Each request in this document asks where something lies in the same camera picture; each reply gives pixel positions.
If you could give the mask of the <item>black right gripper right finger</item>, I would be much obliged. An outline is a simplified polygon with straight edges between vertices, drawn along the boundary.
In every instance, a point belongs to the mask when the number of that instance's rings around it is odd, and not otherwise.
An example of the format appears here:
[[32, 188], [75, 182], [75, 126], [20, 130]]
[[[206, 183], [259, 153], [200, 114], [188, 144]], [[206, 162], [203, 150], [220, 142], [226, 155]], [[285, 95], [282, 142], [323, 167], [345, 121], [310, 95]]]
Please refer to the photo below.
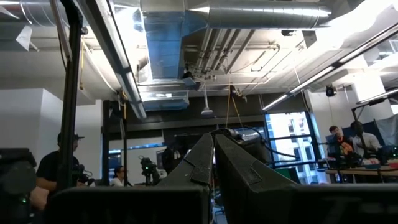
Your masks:
[[301, 185], [226, 136], [215, 141], [228, 223], [397, 224], [396, 184]]

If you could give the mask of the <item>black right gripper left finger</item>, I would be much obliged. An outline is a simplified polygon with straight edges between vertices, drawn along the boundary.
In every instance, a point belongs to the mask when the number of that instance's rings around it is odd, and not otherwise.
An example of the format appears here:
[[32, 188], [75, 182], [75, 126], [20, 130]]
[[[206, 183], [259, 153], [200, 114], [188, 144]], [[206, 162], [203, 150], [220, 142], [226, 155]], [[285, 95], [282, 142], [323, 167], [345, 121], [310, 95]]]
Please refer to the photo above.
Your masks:
[[209, 223], [213, 140], [204, 134], [155, 186], [74, 187], [53, 196], [48, 224]]

